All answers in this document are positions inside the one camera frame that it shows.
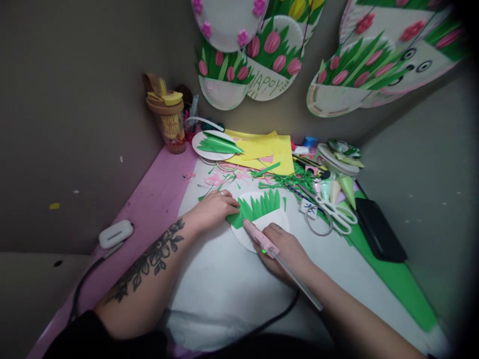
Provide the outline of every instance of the gray wall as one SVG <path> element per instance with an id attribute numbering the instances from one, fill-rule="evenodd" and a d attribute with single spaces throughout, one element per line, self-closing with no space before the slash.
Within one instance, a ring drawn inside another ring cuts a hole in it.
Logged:
<path id="1" fill-rule="evenodd" d="M 361 147 L 366 168 L 359 181 L 452 338 L 468 314 L 477 271 L 476 80 L 469 68 Z"/>
<path id="2" fill-rule="evenodd" d="M 212 107 L 201 95 L 199 109 L 203 117 L 211 116 L 223 122 L 229 129 L 251 133 L 268 133 L 276 130 L 303 139 L 305 135 L 321 139 L 330 137 L 357 142 L 378 124 L 393 121 L 424 99 L 426 94 L 440 88 L 453 78 L 449 73 L 407 96 L 376 109 L 358 110 L 347 115 L 323 119 L 311 114 L 306 107 L 306 93 L 314 75 L 319 70 L 321 59 L 330 58 L 338 48 L 339 24 L 347 0 L 327 0 L 313 37 L 306 46 L 303 68 L 291 87 L 281 96 L 268 102 L 249 98 L 234 110 L 220 111 Z M 163 20 L 168 26 L 177 25 L 181 19 L 182 30 L 165 38 L 173 49 L 170 69 L 174 83 L 184 83 L 195 93 L 201 94 L 198 75 L 193 63 L 196 61 L 194 46 L 200 48 L 201 34 L 193 16 L 189 0 L 168 2 Z"/>
<path id="3" fill-rule="evenodd" d="M 170 79 L 160 12 L 1 1 L 0 251 L 89 254 L 136 187 L 162 145 L 141 79 Z"/>

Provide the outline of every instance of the forearm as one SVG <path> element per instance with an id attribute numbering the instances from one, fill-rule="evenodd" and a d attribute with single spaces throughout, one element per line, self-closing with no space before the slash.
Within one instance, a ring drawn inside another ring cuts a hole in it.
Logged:
<path id="1" fill-rule="evenodd" d="M 182 260 L 198 236 L 188 214 L 164 232 L 118 280 L 94 311 L 115 339 L 151 331 L 168 304 Z"/>
<path id="2" fill-rule="evenodd" d="M 359 358 L 424 358 L 381 318 L 316 268 L 307 286 L 324 306 L 322 315 L 332 335 Z"/>

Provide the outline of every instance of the white tabletop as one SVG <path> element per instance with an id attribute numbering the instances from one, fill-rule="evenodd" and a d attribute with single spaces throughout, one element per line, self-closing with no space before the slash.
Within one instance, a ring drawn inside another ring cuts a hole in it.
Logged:
<path id="1" fill-rule="evenodd" d="M 188 186 L 180 215 L 193 208 L 198 197 L 208 191 L 197 185 L 205 185 L 211 169 L 198 160 L 196 177 Z M 256 179 L 236 180 L 224 189 L 234 197 L 252 190 L 263 191 L 258 189 Z M 312 234 L 304 215 L 298 211 L 294 195 L 284 189 L 279 191 L 281 202 L 282 197 L 287 197 L 290 232 L 316 265 L 424 354 L 443 358 L 450 352 L 439 326 L 425 333 L 355 247 L 349 246 L 336 232 L 327 237 Z M 317 231 L 327 229 L 319 219 L 314 226 Z M 294 290 L 272 276 L 257 255 L 236 240 L 225 221 L 200 238 L 187 258 L 172 294 L 167 327 L 177 344 L 192 350 L 212 351 L 281 313 L 293 296 Z M 305 298 L 268 332 L 315 341 L 325 348 L 332 346 L 325 326 Z"/>

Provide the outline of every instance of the black sleeve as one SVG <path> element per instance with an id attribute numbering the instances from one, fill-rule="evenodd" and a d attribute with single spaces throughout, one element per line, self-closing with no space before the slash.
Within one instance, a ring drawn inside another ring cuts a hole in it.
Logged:
<path id="1" fill-rule="evenodd" d="M 152 332 L 134 339 L 117 341 L 110 337 L 93 311 L 66 327 L 48 348 L 44 359 L 65 358 L 166 358 L 166 336 Z"/>

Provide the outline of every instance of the hand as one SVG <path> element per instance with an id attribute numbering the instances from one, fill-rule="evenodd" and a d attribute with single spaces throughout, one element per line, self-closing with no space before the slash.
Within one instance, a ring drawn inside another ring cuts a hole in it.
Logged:
<path id="1" fill-rule="evenodd" d="M 296 274 L 301 281 L 306 282 L 307 279 L 317 270 L 316 265 L 309 259 L 304 251 L 304 248 L 298 242 L 295 236 L 286 232 L 276 223 L 270 223 L 268 227 L 263 230 L 263 234 L 270 239 L 279 249 L 279 255 L 288 265 L 288 267 Z M 280 264 L 271 259 L 268 255 L 261 251 L 261 247 L 253 242 L 253 246 L 258 252 L 258 255 L 263 261 L 264 265 L 279 279 L 288 281 L 291 284 L 294 281 L 284 271 Z"/>
<path id="2" fill-rule="evenodd" d="M 215 228 L 227 215 L 239 213 L 240 204 L 227 190 L 213 190 L 184 215 L 199 233 Z"/>

